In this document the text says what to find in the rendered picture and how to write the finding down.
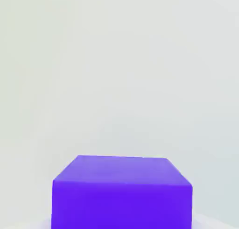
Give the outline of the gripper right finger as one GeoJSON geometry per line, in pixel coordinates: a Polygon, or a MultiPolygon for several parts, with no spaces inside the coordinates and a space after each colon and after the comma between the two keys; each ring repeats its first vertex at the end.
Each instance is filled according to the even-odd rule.
{"type": "Polygon", "coordinates": [[[203,215],[193,215],[192,229],[221,229],[221,223],[203,215]]]}

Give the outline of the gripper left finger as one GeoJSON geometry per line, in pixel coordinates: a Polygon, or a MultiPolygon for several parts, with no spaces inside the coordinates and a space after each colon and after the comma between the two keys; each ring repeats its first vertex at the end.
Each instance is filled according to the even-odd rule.
{"type": "Polygon", "coordinates": [[[43,221],[38,222],[34,229],[51,229],[51,219],[44,219],[43,221]]]}

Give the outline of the small purple cube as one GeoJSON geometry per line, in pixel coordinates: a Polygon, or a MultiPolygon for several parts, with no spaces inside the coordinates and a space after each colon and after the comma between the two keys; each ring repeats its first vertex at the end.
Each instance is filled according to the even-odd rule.
{"type": "Polygon", "coordinates": [[[53,180],[51,229],[192,229],[192,197],[166,158],[80,155],[53,180]]]}

